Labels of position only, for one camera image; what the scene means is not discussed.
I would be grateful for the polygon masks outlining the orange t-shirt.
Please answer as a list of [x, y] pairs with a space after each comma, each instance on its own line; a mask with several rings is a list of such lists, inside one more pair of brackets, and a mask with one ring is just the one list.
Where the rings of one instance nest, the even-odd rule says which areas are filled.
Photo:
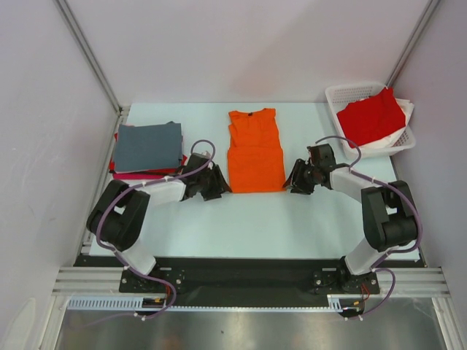
[[285, 165], [276, 110], [228, 113], [231, 142], [228, 178], [234, 193], [276, 193], [284, 190]]

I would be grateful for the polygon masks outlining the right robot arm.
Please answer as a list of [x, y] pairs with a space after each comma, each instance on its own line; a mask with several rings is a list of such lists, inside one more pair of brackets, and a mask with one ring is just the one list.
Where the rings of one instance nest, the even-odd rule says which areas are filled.
[[343, 193], [361, 204], [362, 241], [341, 258], [336, 283], [344, 292], [354, 292], [363, 276], [392, 254], [418, 249], [422, 223], [409, 186], [404, 181], [383, 182], [356, 171], [353, 165], [337, 163], [331, 145], [308, 147], [309, 159], [297, 159], [283, 188], [311, 195], [316, 186]]

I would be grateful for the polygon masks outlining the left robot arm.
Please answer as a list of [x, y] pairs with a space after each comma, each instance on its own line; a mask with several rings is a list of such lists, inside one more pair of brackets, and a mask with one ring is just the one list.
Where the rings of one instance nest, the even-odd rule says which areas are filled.
[[173, 176], [165, 176], [131, 186], [112, 180], [101, 194], [86, 222], [96, 243], [137, 271], [136, 283], [145, 291], [157, 289], [161, 273], [154, 269], [156, 259], [139, 238], [149, 205], [178, 203], [200, 194], [205, 201], [222, 197], [231, 188], [219, 165], [208, 155], [193, 153], [188, 163]]

